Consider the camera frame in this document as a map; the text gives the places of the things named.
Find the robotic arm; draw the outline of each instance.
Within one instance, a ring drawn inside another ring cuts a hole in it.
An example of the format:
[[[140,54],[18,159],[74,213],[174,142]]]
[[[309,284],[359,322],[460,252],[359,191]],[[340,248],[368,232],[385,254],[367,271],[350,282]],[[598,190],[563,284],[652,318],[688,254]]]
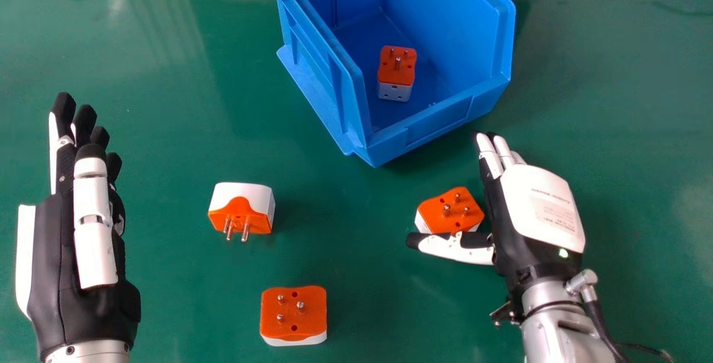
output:
[[[109,133],[94,127],[94,109],[75,109],[69,94],[57,96],[48,120],[51,195],[18,209],[16,299],[41,361],[128,363],[141,307],[125,276],[121,159],[106,154]]]
[[[494,266],[507,302],[491,319],[520,326],[528,363],[628,361],[604,325],[596,274],[580,271],[585,234],[568,183],[527,165],[498,135],[475,141],[492,233],[411,233],[407,246]]]

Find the adapter inside blue bin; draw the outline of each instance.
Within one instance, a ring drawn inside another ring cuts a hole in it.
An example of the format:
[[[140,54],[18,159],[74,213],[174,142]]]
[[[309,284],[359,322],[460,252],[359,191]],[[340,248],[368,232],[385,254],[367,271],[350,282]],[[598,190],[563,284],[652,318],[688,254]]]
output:
[[[510,0],[277,0],[278,56],[341,150],[382,165],[486,114],[510,81]],[[379,52],[415,48],[408,102],[379,99]]]

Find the orange and white plug adapter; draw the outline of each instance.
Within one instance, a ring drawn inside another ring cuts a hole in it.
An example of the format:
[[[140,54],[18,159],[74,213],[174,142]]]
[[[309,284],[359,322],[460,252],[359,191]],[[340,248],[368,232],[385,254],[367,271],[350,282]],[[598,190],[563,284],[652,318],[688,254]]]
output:
[[[317,285],[265,290],[260,303],[260,335],[273,347],[324,342],[326,290]]]
[[[208,208],[213,227],[224,233],[228,241],[235,229],[242,232],[240,240],[243,242],[251,233],[272,233],[274,216],[272,188],[255,183],[218,183]]]
[[[477,231],[485,216],[468,188],[459,186],[421,203],[413,223],[420,233],[456,234]]]
[[[416,51],[407,47],[384,46],[380,57],[377,95],[382,100],[407,102],[416,80]]]

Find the green tabletop surface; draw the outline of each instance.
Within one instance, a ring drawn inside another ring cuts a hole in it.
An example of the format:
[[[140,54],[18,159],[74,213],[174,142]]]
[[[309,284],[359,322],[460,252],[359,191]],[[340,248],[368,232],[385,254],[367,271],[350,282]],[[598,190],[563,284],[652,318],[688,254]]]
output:
[[[132,361],[522,361],[519,330],[488,316],[504,279],[404,244],[421,200],[458,185],[483,200],[473,130],[569,181],[616,340],[710,361],[713,0],[514,1],[494,111],[374,169],[278,61],[275,0],[0,0],[0,361],[36,360],[17,206],[48,194],[59,91],[95,107],[124,162]],[[207,219],[222,181],[271,186],[274,233],[225,242]],[[328,340],[267,346],[261,292],[306,284],[328,292]]]

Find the cable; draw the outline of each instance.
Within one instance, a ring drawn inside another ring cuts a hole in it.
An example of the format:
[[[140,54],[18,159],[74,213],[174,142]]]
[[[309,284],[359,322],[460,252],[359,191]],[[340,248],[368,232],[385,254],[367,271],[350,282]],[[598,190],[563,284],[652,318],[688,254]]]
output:
[[[673,356],[669,355],[669,353],[666,352],[665,350],[655,350],[654,348],[645,347],[644,345],[624,344],[621,342],[617,342],[616,345],[619,348],[635,349],[635,350],[640,350],[642,352],[650,353],[651,355],[659,356],[664,361],[666,361],[666,363],[676,363],[676,361],[673,360]]]
[[[599,338],[602,340],[604,345],[606,345],[609,350],[612,351],[614,359],[616,361],[619,361],[620,363],[629,363],[629,358],[624,356],[624,353],[619,350],[617,345],[612,341],[611,335],[609,335],[607,325],[606,323],[604,323],[604,315],[602,314],[602,307],[599,305],[599,301],[593,300],[591,302],[586,302],[585,306],[589,311],[589,317],[590,319],[592,319],[594,327],[599,333]]]

